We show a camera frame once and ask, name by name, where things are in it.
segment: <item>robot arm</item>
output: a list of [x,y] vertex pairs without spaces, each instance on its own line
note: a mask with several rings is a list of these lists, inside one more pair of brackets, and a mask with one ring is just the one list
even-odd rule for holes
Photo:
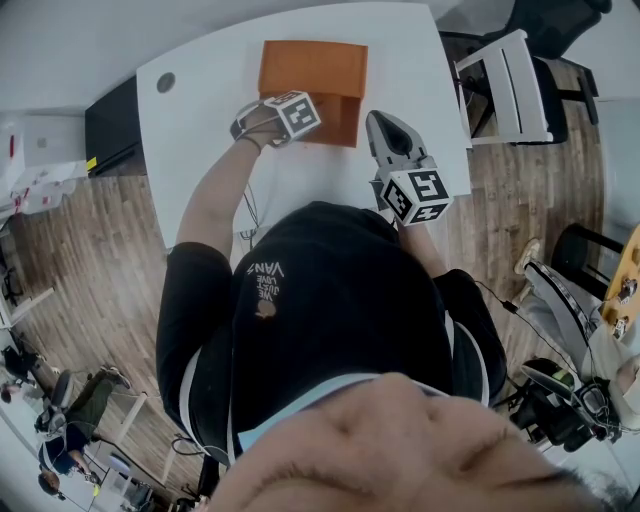
[[371,156],[378,163],[371,185],[379,207],[391,208],[403,226],[440,218],[453,198],[420,134],[380,110],[369,112],[366,128]]

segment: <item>shoe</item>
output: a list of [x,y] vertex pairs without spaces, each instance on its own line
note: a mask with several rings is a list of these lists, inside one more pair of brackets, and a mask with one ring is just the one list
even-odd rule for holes
[[531,260],[538,259],[540,254],[540,239],[532,238],[527,242],[524,250],[520,254],[520,258],[513,267],[513,271],[519,276],[524,275],[524,268],[529,264]]
[[107,367],[105,365],[102,365],[100,367],[100,370],[103,370],[107,372],[109,375],[112,375],[113,377],[115,377],[115,380],[117,381],[117,383],[123,386],[125,389],[131,389],[131,381],[127,379],[124,376],[124,374],[120,370],[118,370],[117,367],[115,366]]

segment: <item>person sitting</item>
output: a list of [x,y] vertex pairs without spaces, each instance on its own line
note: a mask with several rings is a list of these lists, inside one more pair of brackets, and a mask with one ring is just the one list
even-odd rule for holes
[[38,483],[47,494],[61,497],[59,475],[66,475],[73,469],[91,473],[83,456],[84,447],[98,428],[109,396],[117,385],[131,389],[129,380],[116,367],[103,367],[65,413],[66,425],[62,427],[61,435],[43,443],[38,450],[41,470]]
[[36,382],[29,378],[29,372],[38,367],[38,361],[42,359],[42,356],[26,351],[18,354],[11,346],[2,351],[2,356],[4,357],[4,364],[0,363],[0,366],[4,366],[14,379],[2,384],[0,398],[4,403],[10,404],[11,395],[18,393],[23,384],[36,385]]

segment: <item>white wall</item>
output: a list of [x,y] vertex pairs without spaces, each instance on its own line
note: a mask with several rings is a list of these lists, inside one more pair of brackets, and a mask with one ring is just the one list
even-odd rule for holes
[[640,9],[632,0],[613,0],[612,11],[564,57],[593,71],[600,98],[640,98],[639,50]]
[[[84,110],[145,62],[222,27],[339,0],[10,0],[0,10],[0,112]],[[504,26],[514,0],[416,0],[441,30]],[[640,11],[614,9],[567,53],[603,97],[640,97]]]
[[640,98],[598,102],[598,115],[606,182],[605,221],[610,234],[625,241],[640,223]]
[[[84,110],[140,65],[198,36],[336,1],[10,0],[0,10],[0,112]],[[460,2],[426,1],[438,15]]]

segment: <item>desk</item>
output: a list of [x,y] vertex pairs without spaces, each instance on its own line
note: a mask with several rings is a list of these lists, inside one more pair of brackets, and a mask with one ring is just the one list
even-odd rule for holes
[[[366,95],[355,149],[296,142],[266,149],[250,185],[262,226],[278,222],[312,200],[375,208],[369,181],[377,165],[368,147],[365,117],[387,111],[421,135],[454,195],[469,194],[471,147],[465,135],[449,65],[426,5],[354,3],[266,16],[206,35],[137,71],[142,145],[158,224],[175,245],[191,194],[228,149],[237,111],[258,97],[262,46],[267,39],[336,41],[369,47]],[[175,75],[166,93],[165,73]],[[244,203],[234,232],[253,228]]]

